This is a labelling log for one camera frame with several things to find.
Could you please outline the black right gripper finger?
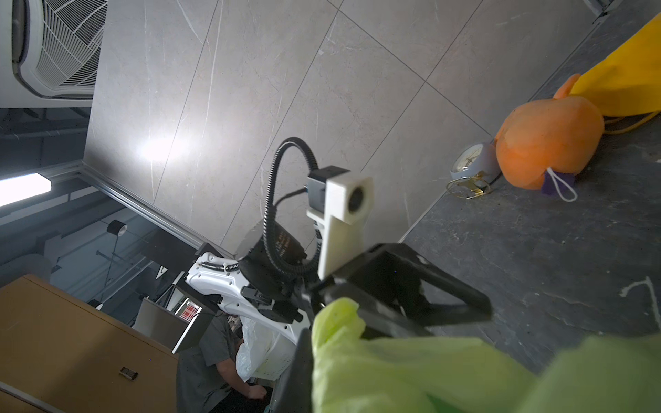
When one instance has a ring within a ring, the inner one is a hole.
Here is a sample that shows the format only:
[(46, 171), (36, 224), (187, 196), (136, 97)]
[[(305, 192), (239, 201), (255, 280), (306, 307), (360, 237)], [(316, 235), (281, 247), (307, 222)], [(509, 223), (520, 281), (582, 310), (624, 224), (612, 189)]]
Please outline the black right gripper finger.
[(313, 412), (313, 346), (312, 332), (301, 332), (294, 360), (274, 390), (270, 412)]

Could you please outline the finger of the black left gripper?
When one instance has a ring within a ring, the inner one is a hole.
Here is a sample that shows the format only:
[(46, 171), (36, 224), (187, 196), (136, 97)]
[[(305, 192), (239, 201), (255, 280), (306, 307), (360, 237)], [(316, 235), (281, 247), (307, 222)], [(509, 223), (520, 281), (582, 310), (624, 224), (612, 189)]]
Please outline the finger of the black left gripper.
[(406, 244), (377, 244), (309, 290), (314, 316), (342, 298), (358, 304), (362, 338), (431, 337), (432, 327), (492, 318), (485, 294)]

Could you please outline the yellow-green plastic bag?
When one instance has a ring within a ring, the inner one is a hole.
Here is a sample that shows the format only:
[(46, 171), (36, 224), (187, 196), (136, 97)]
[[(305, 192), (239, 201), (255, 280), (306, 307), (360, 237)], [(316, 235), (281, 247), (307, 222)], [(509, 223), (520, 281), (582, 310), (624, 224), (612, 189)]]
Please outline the yellow-green plastic bag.
[(660, 338), (589, 337), (541, 375), (476, 337), (363, 339), (339, 299), (312, 331), (316, 412), (657, 412)]

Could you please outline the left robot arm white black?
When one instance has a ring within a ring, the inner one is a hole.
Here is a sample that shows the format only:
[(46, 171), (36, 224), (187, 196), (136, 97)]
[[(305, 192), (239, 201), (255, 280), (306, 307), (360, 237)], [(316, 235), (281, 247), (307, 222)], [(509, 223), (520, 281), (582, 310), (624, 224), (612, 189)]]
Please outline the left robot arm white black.
[(186, 283), (220, 310), (249, 318), (298, 342), (321, 310), (349, 298), (367, 324), (365, 337), (428, 337), (430, 328), (487, 321), (490, 299), (406, 244), (376, 244), (323, 280), (287, 279), (272, 268), (263, 239), (239, 261), (199, 254)]

